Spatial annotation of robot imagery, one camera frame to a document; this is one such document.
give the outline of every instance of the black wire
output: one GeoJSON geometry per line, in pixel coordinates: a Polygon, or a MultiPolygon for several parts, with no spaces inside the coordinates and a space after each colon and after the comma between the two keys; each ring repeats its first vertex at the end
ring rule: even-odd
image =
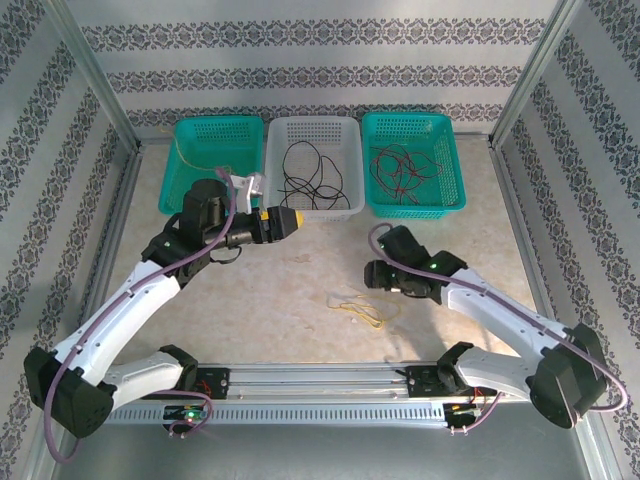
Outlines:
{"type": "Polygon", "coordinates": [[[300,140],[289,145],[289,147],[287,148],[284,154],[284,158],[282,159],[282,173],[284,175],[284,185],[283,185],[283,189],[278,190],[278,192],[282,192],[285,195],[282,201],[280,202],[280,206],[284,204],[286,207],[288,207],[289,197],[291,197],[292,195],[301,194],[311,200],[311,210],[320,210],[318,208],[318,204],[316,203],[316,199],[333,200],[333,203],[329,205],[328,208],[325,208],[324,210],[331,210],[338,203],[338,201],[343,198],[347,202],[347,208],[349,209],[351,208],[351,202],[349,202],[349,199],[343,192],[344,178],[342,177],[342,172],[338,170],[338,167],[336,166],[335,162],[330,157],[326,155],[322,155],[320,151],[315,147],[315,145],[313,145],[311,142],[308,142],[307,140],[300,140]],[[302,143],[309,145],[311,148],[313,148],[313,150],[315,150],[316,154],[318,155],[318,165],[316,166],[315,172],[313,172],[313,175],[311,175],[311,178],[309,178],[308,180],[301,177],[291,176],[287,173],[287,169],[286,169],[287,155],[289,154],[289,151],[294,146],[300,145],[302,143]],[[338,174],[338,177],[340,178],[339,188],[333,185],[324,184],[324,172],[325,172],[324,159],[329,161],[333,169],[338,174]],[[320,174],[320,179],[318,184],[314,186],[313,182],[316,176],[318,175],[318,173],[320,174]],[[320,192],[320,189],[330,189],[335,191],[336,193],[333,195],[327,195],[327,194],[323,195],[320,192]]]}
{"type": "Polygon", "coordinates": [[[226,260],[215,260],[211,255],[213,255],[213,252],[209,255],[209,259],[211,260],[211,263],[219,263],[220,265],[229,265],[230,263],[235,262],[238,258],[240,258],[240,255],[242,255],[242,246],[238,245],[237,247],[231,247],[229,248],[229,250],[238,250],[238,254],[233,257],[233,258],[228,258],[226,260]]]}

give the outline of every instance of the white plastic basket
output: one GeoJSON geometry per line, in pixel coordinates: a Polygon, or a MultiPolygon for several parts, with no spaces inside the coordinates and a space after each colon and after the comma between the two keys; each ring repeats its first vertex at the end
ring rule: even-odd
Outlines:
{"type": "MultiPolygon", "coordinates": [[[[342,192],[349,199],[349,203],[341,198],[333,208],[326,210],[332,200],[316,199],[316,210],[312,209],[309,197],[294,194],[288,197],[288,206],[300,210],[305,220],[309,221],[348,220],[351,215],[361,211],[364,208],[364,175],[360,127],[353,118],[336,116],[282,117],[271,122],[264,167],[267,176],[264,206],[274,207],[283,202],[285,176],[282,162],[287,148],[301,140],[312,143],[321,155],[333,160],[342,174],[342,192]]],[[[329,166],[327,160],[324,162],[323,184],[338,188],[340,177],[335,169],[329,166]]],[[[309,180],[317,167],[318,154],[308,144],[299,144],[289,150],[286,168],[290,176],[309,180]]],[[[328,193],[330,191],[321,190],[327,196],[332,195],[328,193]]]]}

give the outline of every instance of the teal plastic basket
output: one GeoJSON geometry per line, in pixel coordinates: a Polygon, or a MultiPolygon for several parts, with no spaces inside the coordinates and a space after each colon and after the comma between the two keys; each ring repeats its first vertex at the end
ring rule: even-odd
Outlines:
{"type": "MultiPolygon", "coordinates": [[[[362,140],[366,199],[376,216],[438,219],[464,208],[467,199],[453,128],[447,116],[438,113],[368,113],[362,119],[362,140]],[[408,152],[423,153],[442,165],[439,175],[424,180],[411,191],[417,205],[410,203],[406,196],[393,198],[371,174],[371,162],[380,149],[392,144],[401,145],[408,152]]],[[[412,160],[417,168],[429,165],[428,160],[419,155],[412,156],[412,160]]]]}
{"type": "Polygon", "coordinates": [[[166,215],[182,211],[184,194],[193,182],[218,179],[216,167],[241,177],[262,169],[264,124],[260,117],[185,118],[174,133],[158,201],[158,208],[166,215]]]}

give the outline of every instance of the beige floor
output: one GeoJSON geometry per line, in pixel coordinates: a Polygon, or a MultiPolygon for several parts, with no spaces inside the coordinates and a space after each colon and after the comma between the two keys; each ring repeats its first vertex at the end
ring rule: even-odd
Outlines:
{"type": "MultiPolygon", "coordinates": [[[[432,253],[451,251],[533,307],[485,140],[461,137],[458,149],[467,207],[437,221],[401,223],[432,253]]],[[[146,149],[111,292],[167,219],[157,208],[167,154],[166,146],[146,149]]],[[[430,301],[385,294],[401,304],[402,313],[382,330],[330,310],[331,296],[365,293],[363,267],[373,259],[366,235],[377,222],[365,208],[348,222],[305,223],[283,242],[245,248],[232,265],[209,266],[147,322],[119,360],[169,343],[200,362],[218,363],[435,360],[458,341],[509,352],[473,320],[430,301]]]]}

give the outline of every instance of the metal frame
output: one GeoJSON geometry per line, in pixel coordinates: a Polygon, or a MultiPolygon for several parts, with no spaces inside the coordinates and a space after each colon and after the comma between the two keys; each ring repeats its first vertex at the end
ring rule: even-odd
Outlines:
{"type": "MultiPolygon", "coordinates": [[[[411,398],[406,377],[398,373],[408,365],[435,366],[435,363],[201,367],[230,370],[227,399],[215,400],[209,420],[213,425],[402,426],[440,428],[446,434],[445,404],[463,404],[471,399],[460,395],[411,398]]],[[[525,402],[509,396],[504,401],[525,402]]],[[[114,411],[107,423],[166,425],[173,420],[163,420],[165,406],[193,403],[193,399],[137,401],[114,411]]]]}
{"type": "MultiPolygon", "coordinates": [[[[551,301],[547,295],[544,281],[534,259],[533,244],[527,233],[522,211],[517,208],[518,202],[513,184],[508,180],[507,166],[502,153],[489,143],[489,154],[493,160],[498,184],[502,190],[509,220],[516,238],[520,257],[524,265],[529,288],[536,305],[536,310],[547,318],[553,318],[551,301]]],[[[622,472],[609,441],[609,435],[600,415],[589,413],[576,426],[576,435],[587,464],[591,478],[603,480],[622,480],[622,472]]]]}
{"type": "Polygon", "coordinates": [[[84,311],[82,323],[88,320],[91,315],[102,306],[107,296],[111,272],[113,271],[118,248],[120,247],[120,239],[122,238],[124,225],[127,221],[129,206],[131,205],[131,199],[133,198],[133,192],[138,180],[138,172],[140,171],[144,151],[144,146],[133,151],[131,153],[132,158],[130,158],[127,163],[127,171],[122,180],[122,187],[120,188],[118,197],[115,199],[116,204],[113,215],[107,219],[109,223],[105,226],[107,233],[104,240],[104,250],[98,258],[95,259],[97,263],[93,274],[95,280],[92,291],[89,293],[89,300],[84,311]]]}
{"type": "Polygon", "coordinates": [[[561,0],[554,8],[540,40],[536,44],[518,82],[509,95],[500,118],[489,136],[492,146],[500,145],[529,99],[538,79],[553,57],[553,52],[573,20],[583,0],[561,0]]]}
{"type": "Polygon", "coordinates": [[[93,89],[100,105],[105,109],[111,123],[113,123],[120,139],[127,146],[129,152],[134,151],[140,141],[133,126],[120,105],[116,94],[111,88],[106,75],[100,68],[95,54],[89,47],[84,34],[76,23],[65,0],[43,0],[42,6],[47,16],[52,19],[56,30],[62,36],[67,48],[73,55],[78,67],[84,74],[87,83],[93,89]]]}
{"type": "MultiPolygon", "coordinates": [[[[69,438],[69,435],[56,422],[52,425],[52,431],[56,446],[59,449],[66,442],[65,438],[69,438]]],[[[47,450],[47,444],[44,440],[44,426],[42,420],[39,420],[21,480],[50,479],[53,477],[55,468],[56,462],[49,454],[49,450],[47,450]]]]}

